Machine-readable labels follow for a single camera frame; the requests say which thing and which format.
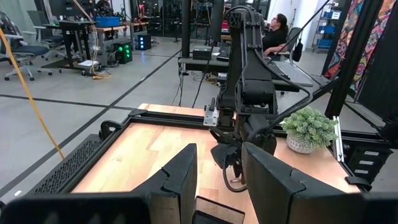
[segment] woman's hair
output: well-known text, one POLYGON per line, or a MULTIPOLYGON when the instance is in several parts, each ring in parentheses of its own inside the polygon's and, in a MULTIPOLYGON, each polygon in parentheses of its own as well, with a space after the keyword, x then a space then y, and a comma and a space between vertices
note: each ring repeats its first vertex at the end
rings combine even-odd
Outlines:
POLYGON ((279 13, 278 15, 276 15, 276 21, 280 23, 280 29, 282 29, 287 36, 289 33, 289 27, 287 26, 286 16, 279 13))

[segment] computer monitor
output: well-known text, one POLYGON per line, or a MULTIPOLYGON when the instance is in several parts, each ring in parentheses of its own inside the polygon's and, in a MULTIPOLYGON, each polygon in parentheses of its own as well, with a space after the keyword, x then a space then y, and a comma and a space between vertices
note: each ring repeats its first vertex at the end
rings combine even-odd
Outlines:
POLYGON ((81 16, 82 13, 73 0, 49 0, 53 16, 81 16))

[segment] wooden table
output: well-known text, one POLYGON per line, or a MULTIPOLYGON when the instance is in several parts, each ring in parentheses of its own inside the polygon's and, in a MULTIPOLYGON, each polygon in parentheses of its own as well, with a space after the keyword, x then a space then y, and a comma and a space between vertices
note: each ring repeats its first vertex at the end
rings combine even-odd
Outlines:
POLYGON ((221 35, 221 41, 232 41, 232 37, 230 35, 221 35))
MULTIPOLYGON (((142 104, 140 108, 165 113, 204 114, 200 109, 174 106, 142 104)), ((197 195, 244 211, 247 224, 258 223, 248 192, 232 193, 225 187, 222 171, 210 153, 216 141, 205 130, 130 124, 73 192, 129 192, 193 142, 197 144, 198 153, 197 195)), ((285 139, 278 139, 275 156, 344 192, 359 192, 357 187, 345 182, 346 172, 326 149, 310 155, 298 154, 288 149, 285 139)))
POLYGON ((107 28, 97 27, 96 29, 98 32, 106 32, 111 30, 121 30, 121 29, 127 29, 128 27, 145 26, 145 25, 148 25, 148 22, 122 22, 118 27, 107 27, 107 28))

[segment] concrete floor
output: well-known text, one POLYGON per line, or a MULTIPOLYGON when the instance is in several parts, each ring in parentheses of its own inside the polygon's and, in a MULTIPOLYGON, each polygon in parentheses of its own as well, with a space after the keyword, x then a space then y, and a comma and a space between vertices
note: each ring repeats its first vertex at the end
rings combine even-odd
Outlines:
MULTIPOLYGON (((34 82, 28 80, 40 113, 63 153, 67 155, 87 135, 97 133, 102 121, 121 122, 130 108, 141 103, 171 105, 180 81, 177 75, 180 48, 173 39, 160 39, 160 44, 151 50, 135 51, 132 63, 110 69, 112 77, 106 80, 84 78, 78 72, 67 70, 63 73, 54 70, 51 77, 35 74, 34 82)), ((303 58, 299 66, 319 75, 326 56, 305 52, 303 58)), ((35 61, 37 65, 44 63, 41 58, 35 61)), ((0 74, 11 70, 8 63, 0 64, 0 74)), ((192 76, 185 77, 182 106, 191 107, 198 85, 192 76)), ((202 84, 195 107, 203 108, 217 93, 215 85, 202 84)), ((304 93, 284 96, 278 93, 279 111, 304 96, 304 93)), ((329 95, 325 95, 310 106, 324 111, 328 99, 329 95)), ((8 202, 28 192, 60 162, 60 156, 44 133, 17 77, 11 77, 8 82, 0 79, 0 114, 0 200, 8 202)), ((343 108, 341 120, 343 129, 374 132, 347 107, 343 108)), ((374 182, 375 191, 398 189, 395 155, 374 182)))

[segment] succulent plant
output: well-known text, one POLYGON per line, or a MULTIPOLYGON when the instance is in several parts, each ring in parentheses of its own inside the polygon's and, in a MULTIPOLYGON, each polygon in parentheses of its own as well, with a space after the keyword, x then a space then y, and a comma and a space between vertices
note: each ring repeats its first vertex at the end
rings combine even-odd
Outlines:
POLYGON ((336 121, 330 120, 320 111, 306 107, 284 120, 282 128, 287 134, 311 144, 313 147, 327 147, 335 140, 336 121))

